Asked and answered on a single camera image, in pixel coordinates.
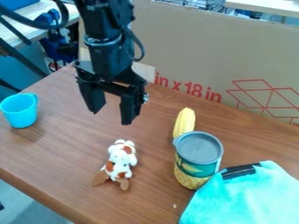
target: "stuffed dog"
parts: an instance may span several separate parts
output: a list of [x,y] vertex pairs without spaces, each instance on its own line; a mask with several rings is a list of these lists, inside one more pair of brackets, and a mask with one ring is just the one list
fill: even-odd
[[137,164],[135,144],[132,141],[117,140],[108,147],[108,154],[108,162],[93,177],[93,186],[112,179],[121,184],[122,190],[127,190],[132,177],[130,166]]

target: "small blue bowl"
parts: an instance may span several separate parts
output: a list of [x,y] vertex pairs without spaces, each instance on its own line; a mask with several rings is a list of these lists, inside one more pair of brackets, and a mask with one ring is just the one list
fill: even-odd
[[14,94],[1,102],[0,109],[11,127],[26,128],[37,120],[38,96],[36,94]]

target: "corn cob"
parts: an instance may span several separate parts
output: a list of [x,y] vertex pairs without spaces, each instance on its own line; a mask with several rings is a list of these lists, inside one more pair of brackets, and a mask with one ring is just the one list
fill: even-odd
[[186,132],[193,131],[195,126],[195,113],[190,108],[182,109],[177,116],[173,129],[173,137],[179,137]]

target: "towel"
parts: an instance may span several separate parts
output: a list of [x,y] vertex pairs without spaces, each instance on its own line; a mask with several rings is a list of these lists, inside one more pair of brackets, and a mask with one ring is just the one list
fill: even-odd
[[298,224],[298,180],[272,161],[254,168],[255,174],[227,180],[215,174],[196,191],[179,224]]

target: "black strap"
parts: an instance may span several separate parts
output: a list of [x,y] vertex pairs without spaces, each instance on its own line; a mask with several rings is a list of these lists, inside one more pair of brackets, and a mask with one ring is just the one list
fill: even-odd
[[4,210],[4,206],[3,206],[3,204],[0,202],[0,211],[1,210]]
[[228,167],[226,168],[226,172],[222,173],[222,178],[234,179],[248,174],[255,174],[256,173],[256,170],[254,169],[255,166],[261,167],[261,164],[255,163],[255,164],[244,164],[244,165]]

